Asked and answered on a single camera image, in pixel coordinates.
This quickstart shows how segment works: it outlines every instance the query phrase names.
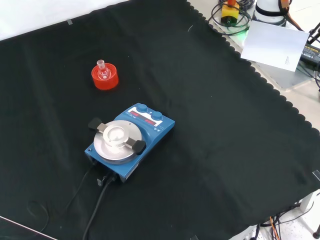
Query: black cloth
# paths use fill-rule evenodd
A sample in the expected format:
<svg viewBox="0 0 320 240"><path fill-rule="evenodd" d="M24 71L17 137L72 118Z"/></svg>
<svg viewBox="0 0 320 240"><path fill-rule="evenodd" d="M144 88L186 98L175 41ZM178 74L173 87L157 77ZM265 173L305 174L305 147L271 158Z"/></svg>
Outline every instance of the black cloth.
<svg viewBox="0 0 320 240"><path fill-rule="evenodd" d="M0 42L0 215L39 230L43 212L26 209L36 200L50 211L44 233L80 239L102 166L55 216L90 167L88 122L136 103L175 128L107 189L91 240L228 240L318 188L319 131L185 0L131 0L72 22ZM117 67L113 90L93 85L99 59ZM1 235L17 233L6 224Z"/></svg>

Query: red cap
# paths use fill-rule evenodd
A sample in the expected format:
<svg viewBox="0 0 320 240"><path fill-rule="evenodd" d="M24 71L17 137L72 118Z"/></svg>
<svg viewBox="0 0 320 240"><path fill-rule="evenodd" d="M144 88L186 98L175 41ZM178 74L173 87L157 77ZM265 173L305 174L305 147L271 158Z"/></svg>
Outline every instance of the red cap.
<svg viewBox="0 0 320 240"><path fill-rule="evenodd" d="M236 5L236 0L228 0L228 5L234 6Z"/></svg>
<svg viewBox="0 0 320 240"><path fill-rule="evenodd" d="M107 79L104 79L104 80L100 79L98 76L99 68L98 68L98 66L95 66L91 71L94 85L100 90L113 89L119 83L117 69L111 63L105 63L104 65L106 68L108 68L110 70L111 75Z"/></svg>

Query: round metal plate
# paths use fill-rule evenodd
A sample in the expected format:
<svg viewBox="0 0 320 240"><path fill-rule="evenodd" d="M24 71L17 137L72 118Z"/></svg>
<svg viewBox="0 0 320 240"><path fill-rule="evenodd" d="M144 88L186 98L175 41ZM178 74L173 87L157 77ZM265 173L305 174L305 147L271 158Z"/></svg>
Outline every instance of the round metal plate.
<svg viewBox="0 0 320 240"><path fill-rule="evenodd" d="M128 131L129 137L135 140L142 140L142 135L139 130L139 128L132 122L130 121L125 121L125 120L115 120L112 122L107 123L106 125L108 126L113 126L116 127L117 124L122 128L125 129L125 131ZM109 137L109 140L115 139L118 141L118 138L116 137ZM121 147L114 147L106 144L105 139L104 139L104 134L101 132L97 132L95 137L94 137L94 148L96 152L104 159L106 160L111 160L112 162L115 161L114 163L117 164L117 162L121 162L130 157L131 155L134 154L132 149L129 147L123 145Z"/></svg>

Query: white table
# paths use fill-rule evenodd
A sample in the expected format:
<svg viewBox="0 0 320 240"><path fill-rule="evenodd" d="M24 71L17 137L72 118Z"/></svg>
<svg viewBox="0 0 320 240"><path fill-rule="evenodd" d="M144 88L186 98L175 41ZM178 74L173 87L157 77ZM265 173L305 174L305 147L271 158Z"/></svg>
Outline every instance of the white table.
<svg viewBox="0 0 320 240"><path fill-rule="evenodd" d="M194 6L196 10L199 11L199 13L203 14L206 19L210 18L212 8L218 3L218 0L188 1L192 6ZM304 27L303 29L305 31L309 31L310 29L315 27L318 22L320 22L320 15L315 14L314 17L316 19L314 19L313 21L310 21L310 19L308 19L308 21L311 22L311 27L308 27L306 26L306 23L301 23L301 21L298 21L303 19L303 17L299 16L298 18L295 18L295 14L291 11L290 14L301 25L301 27ZM214 23L213 20L211 20L210 23L219 32L223 31L217 24ZM230 45L235 48L237 52L242 52L245 41L243 36L235 35L224 37L230 43ZM256 72L260 73L261 76L268 81L268 83L272 84L275 89L279 90L280 94L285 96L287 101L291 102L293 106L299 110L299 113L305 116L305 120L309 121L312 124L313 128L316 128L320 131L320 93L314 79L306 76L304 73L301 73L298 70L296 70L296 72L289 72L286 70L278 69L276 67L262 66L261 64L256 62L251 62L251 64L255 68ZM294 87L283 89L279 86L279 84L277 84L277 77L284 78L284 80L287 79L287 81L294 81L295 78L303 78L303 83L300 83ZM311 193L302 200L300 208L303 212L311 207L315 196L315 193ZM234 236L230 240L243 240L255 228L256 226L251 226L245 231Z"/></svg>

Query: wire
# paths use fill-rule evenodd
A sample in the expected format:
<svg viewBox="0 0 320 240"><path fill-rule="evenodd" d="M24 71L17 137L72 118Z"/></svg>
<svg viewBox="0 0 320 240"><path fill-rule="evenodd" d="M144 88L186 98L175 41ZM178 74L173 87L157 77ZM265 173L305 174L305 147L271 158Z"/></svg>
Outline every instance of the wire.
<svg viewBox="0 0 320 240"><path fill-rule="evenodd" d="M34 238L35 236L37 236L37 235L39 235L39 234L42 235L42 232L47 228L47 226L48 226L48 224L49 224L49 220L50 220L50 216L49 216L48 209L47 209L44 205L42 205L41 203L39 203L39 202L37 202L37 201L34 201L34 200L29 201L28 204L27 204L26 209L27 209L28 212L29 212L32 216L34 216L34 217L36 217L36 215L35 215L35 214L32 212L32 210L30 209L30 205L31 205L31 204L36 204L36 205L40 206L40 208L45 212L46 222L45 222L43 228L42 228L40 231L35 231L35 230L33 230L32 228L26 227L26 226L24 226L24 225L21 225L21 224L19 224L19 223L16 223L16 222L12 221L12 220L9 220L9 219L7 219L7 218L1 217L2 219L7 220L7 221L9 221L9 222L11 222L11 223L14 223L14 224L16 224L16 225L18 225L18 226L20 226L20 227L22 227L22 228L25 228L25 229L28 229L29 231L35 232L35 234L33 234L33 235L31 235L31 236L28 236L28 237L23 237L23 236L0 236L0 239L13 239L13 240L23 239L23 240L28 240L28 239Z"/></svg>
<svg viewBox="0 0 320 240"><path fill-rule="evenodd" d="M270 223L271 223L271 226L272 226L272 229L273 229L273 231L274 231L274 234L275 234L276 239L277 239L277 240L280 240L279 237L278 237L278 234L277 234L277 230L275 230L274 223L273 223L271 217L270 217Z"/></svg>
<svg viewBox="0 0 320 240"><path fill-rule="evenodd" d="M280 238L280 240L282 240L282 239L281 239L280 224L281 224L281 222L280 222L280 220L279 220L279 225L278 225L278 228L279 228L279 238Z"/></svg>
<svg viewBox="0 0 320 240"><path fill-rule="evenodd" d="M297 220L298 218L302 217L303 215L307 214L308 212L310 212L310 210L314 207L314 204L315 202L312 203L312 206L310 207L310 209L308 211L306 211L305 213L301 214L300 216L297 216L296 218L294 219L291 219L291 220L288 220L288 221L282 221L281 223L278 223L278 225L280 224L285 224L285 223L289 223L289 222L292 222L294 220Z"/></svg>
<svg viewBox="0 0 320 240"><path fill-rule="evenodd" d="M92 166L86 171L86 173L84 174L84 176L83 176L83 178L82 178L82 180L81 180L81 182L80 182L80 184L79 184L79 186L78 186L75 194L73 195L73 197L71 198L71 200L67 203L67 205L64 207L63 211L59 214L60 217L62 217L62 215L65 214L66 211L69 209L69 207L71 206L72 202L74 201L74 199L75 199L76 196L78 195L79 190L81 189L81 187L82 187L82 185L83 185L83 183L84 183L87 175L88 175L89 172L93 169L94 166L95 166L95 165L92 165ZM0 239L12 239L12 240L24 239L24 240L28 240L28 239L34 238L34 237L37 236L38 234L41 234L41 233L47 228L47 226L48 226L48 224L49 224L49 221L50 221L50 215L49 215L48 209L47 209L44 205L42 205L41 203L39 203L39 202L37 202L37 201L35 201L35 200L29 201L28 204L27 204L26 209L27 209L27 211L29 212L29 214L30 214L31 216L35 217L35 218L36 218L37 216L36 216L36 215L33 213L33 211L31 210L31 204L35 204L35 205L40 206L40 208L45 212L46 222L45 222L44 227L43 227L40 231L34 231L35 234L33 234L33 235L29 236L29 237L22 237L22 236L19 236L19 237L18 237L18 236L1 236L1 235L0 235Z"/></svg>
<svg viewBox="0 0 320 240"><path fill-rule="evenodd" d="M103 187L103 189L102 189L102 191L101 191L101 193L100 193L100 196L99 196L99 198L98 198L98 201L96 202L96 205L95 205L95 208L94 208L94 210L93 210L93 213L92 213L92 215L91 215L91 217L90 217L90 220L89 220L89 222L88 222L88 224L87 224L87 226L86 226L86 228L85 228L85 231L84 231L82 240L86 240L86 239L87 239L87 234L88 234L89 228L90 228L90 226L91 226L92 221L94 220L94 218L95 218L95 216L96 216L96 213L97 213L98 208L99 208L99 206L100 206L101 200L102 200L102 198L103 198L103 196L104 196L104 194L105 194L105 191L106 191L107 187L109 186L109 184L110 184L111 182L115 181L115 180L116 180L116 175L115 175L114 173L112 173L112 174L111 174L111 177L109 177L109 179L108 179L107 182L105 183L105 185L104 185L104 187Z"/></svg>
<svg viewBox="0 0 320 240"><path fill-rule="evenodd" d="M82 185L84 184L84 181L87 177L87 175L90 173L90 171L94 168L95 165L92 165L87 171L86 173L84 174L77 190L75 191L75 194L73 195L73 197L71 198L71 200L67 203L67 205L64 207L64 209L62 210L62 212L60 213L60 217L62 217L69 209L69 207L71 206L72 202L75 200L76 196L78 195L79 193L79 190L81 189Z"/></svg>
<svg viewBox="0 0 320 240"><path fill-rule="evenodd" d="M228 28L229 27L233 27L233 28L244 28L246 27L245 29L242 29L240 31L236 31L236 32L232 32L232 33L224 33L224 32L220 32L220 34L222 35L226 35L226 36L232 36L232 35L236 35L236 34L240 34L240 33L243 33L243 32L246 32L248 29L249 29L249 22L251 19L251 16L248 14L247 10L250 9L253 4L255 3L254 0L240 0L240 1L236 1L236 3L239 4L239 8L236 7L236 6L231 6L231 5L228 5L226 4L225 2L227 2L227 0L219 0L219 3L217 5L215 5L213 7L213 9L211 10L211 17L208 19L208 24L210 22L210 20L212 19L217 25L220 25L222 27L225 27L225 28ZM239 15L242 16L242 18L237 22L237 23L234 23L234 24L222 24L221 22L218 22L216 19L215 19L215 15L217 14L217 12L219 12L223 6L228 6L229 8L233 8L233 9L236 9L239 11ZM246 18L246 22L242 25L239 25L240 22Z"/></svg>
<svg viewBox="0 0 320 240"><path fill-rule="evenodd" d="M310 72L308 72L308 70L307 70L300 62L298 62L298 66L299 66L300 68L302 68L309 77L314 78L314 76L313 76Z"/></svg>

